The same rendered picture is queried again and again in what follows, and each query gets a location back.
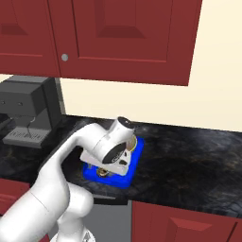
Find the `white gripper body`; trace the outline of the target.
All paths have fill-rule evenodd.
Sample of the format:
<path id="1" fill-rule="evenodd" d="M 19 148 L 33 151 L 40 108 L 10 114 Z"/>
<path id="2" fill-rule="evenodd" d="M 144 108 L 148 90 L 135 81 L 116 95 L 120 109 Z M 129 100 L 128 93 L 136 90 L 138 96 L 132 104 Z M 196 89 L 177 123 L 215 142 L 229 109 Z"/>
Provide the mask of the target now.
<path id="1" fill-rule="evenodd" d="M 96 167 L 103 168 L 113 174 L 118 174 L 125 176 L 128 173 L 130 166 L 130 152 L 126 149 L 124 153 L 118 158 L 118 160 L 113 164 L 103 164 L 98 159 L 94 158 L 86 150 L 84 150 L 80 157 L 83 162 L 94 165 Z"/>

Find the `blue tray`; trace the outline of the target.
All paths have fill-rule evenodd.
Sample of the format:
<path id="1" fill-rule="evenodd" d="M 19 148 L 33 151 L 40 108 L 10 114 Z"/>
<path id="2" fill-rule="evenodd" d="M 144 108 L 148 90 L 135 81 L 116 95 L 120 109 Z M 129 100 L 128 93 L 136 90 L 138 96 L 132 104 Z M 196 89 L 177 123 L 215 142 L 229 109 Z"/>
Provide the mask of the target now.
<path id="1" fill-rule="evenodd" d="M 94 165 L 90 165 L 84 162 L 82 169 L 84 179 L 93 182 L 107 184 L 113 187 L 128 188 L 132 182 L 136 167 L 138 165 L 139 159 L 144 148 L 144 139 L 141 137 L 137 137 L 137 141 L 138 143 L 135 150 L 133 152 L 130 152 L 130 166 L 128 173 L 125 176 L 113 174 L 112 172 L 108 171 L 108 175 L 106 177 L 99 177 L 96 174 L 96 171 L 100 167 L 96 167 Z"/>

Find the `olive bowl with cake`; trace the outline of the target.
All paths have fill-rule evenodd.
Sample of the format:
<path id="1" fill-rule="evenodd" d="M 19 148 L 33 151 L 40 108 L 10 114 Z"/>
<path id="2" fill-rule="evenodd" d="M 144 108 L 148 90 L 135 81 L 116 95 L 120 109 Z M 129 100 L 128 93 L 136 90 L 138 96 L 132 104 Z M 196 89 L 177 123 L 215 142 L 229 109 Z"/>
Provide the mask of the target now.
<path id="1" fill-rule="evenodd" d="M 131 139 L 127 142 L 127 150 L 133 152 L 137 146 L 137 137 L 132 135 Z"/>

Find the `grey dishwasher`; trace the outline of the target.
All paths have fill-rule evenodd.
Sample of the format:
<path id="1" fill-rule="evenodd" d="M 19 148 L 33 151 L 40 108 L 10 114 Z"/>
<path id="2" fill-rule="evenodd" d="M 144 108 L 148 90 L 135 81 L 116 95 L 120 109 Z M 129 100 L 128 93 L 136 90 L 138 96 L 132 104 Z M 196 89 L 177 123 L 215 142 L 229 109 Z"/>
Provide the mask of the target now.
<path id="1" fill-rule="evenodd" d="M 91 212 L 83 218 L 95 242 L 131 242 L 131 201 L 95 195 Z"/>

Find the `grey coffee machine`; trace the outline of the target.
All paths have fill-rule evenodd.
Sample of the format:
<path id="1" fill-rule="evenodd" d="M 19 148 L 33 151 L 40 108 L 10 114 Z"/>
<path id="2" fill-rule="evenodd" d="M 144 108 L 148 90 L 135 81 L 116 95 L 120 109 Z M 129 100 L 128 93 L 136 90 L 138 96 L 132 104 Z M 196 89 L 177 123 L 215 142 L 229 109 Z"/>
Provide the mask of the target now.
<path id="1" fill-rule="evenodd" d="M 15 121 L 3 143 L 41 148 L 61 121 L 54 78 L 12 76 L 0 83 L 0 113 Z"/>

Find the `red drawer front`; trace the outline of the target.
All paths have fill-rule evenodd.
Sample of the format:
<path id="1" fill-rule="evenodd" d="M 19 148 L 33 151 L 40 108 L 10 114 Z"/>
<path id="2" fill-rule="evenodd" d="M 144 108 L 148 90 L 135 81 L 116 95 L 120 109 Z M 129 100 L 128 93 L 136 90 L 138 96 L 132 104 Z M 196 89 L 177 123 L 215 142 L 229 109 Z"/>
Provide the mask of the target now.
<path id="1" fill-rule="evenodd" d="M 0 179 L 0 216 L 28 189 L 26 182 Z"/>

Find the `red lower cupboard door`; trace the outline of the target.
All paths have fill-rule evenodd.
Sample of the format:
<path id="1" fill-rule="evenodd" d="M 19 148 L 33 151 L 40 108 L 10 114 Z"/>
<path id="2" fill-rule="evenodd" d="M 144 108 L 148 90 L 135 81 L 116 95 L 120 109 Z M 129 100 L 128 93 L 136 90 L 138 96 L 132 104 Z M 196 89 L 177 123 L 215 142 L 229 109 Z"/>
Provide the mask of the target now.
<path id="1" fill-rule="evenodd" d="M 242 220 L 132 203 L 131 242 L 242 242 Z"/>

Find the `red cupboard door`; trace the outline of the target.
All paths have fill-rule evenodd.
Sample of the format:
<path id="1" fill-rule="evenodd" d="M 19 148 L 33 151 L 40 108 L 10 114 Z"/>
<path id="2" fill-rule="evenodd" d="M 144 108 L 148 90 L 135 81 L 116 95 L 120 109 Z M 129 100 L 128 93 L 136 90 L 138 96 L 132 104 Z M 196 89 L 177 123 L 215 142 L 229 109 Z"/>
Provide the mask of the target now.
<path id="1" fill-rule="evenodd" d="M 0 0 L 0 74 L 60 75 L 48 0 Z"/>
<path id="2" fill-rule="evenodd" d="M 63 78 L 189 83 L 202 0 L 48 3 Z"/>
<path id="3" fill-rule="evenodd" d="M 131 242 L 242 242 L 242 220 L 132 203 Z"/>

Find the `red upper cupboard door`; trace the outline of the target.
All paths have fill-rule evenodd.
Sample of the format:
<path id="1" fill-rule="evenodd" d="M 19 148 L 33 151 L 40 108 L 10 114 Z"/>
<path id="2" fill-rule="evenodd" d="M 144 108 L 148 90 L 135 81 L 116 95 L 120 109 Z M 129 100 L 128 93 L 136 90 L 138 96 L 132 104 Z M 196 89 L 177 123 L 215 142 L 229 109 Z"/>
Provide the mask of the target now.
<path id="1" fill-rule="evenodd" d="M 60 75 L 48 0 L 0 0 L 0 74 Z"/>
<path id="2" fill-rule="evenodd" d="M 63 78 L 189 83 L 202 0 L 48 3 Z"/>

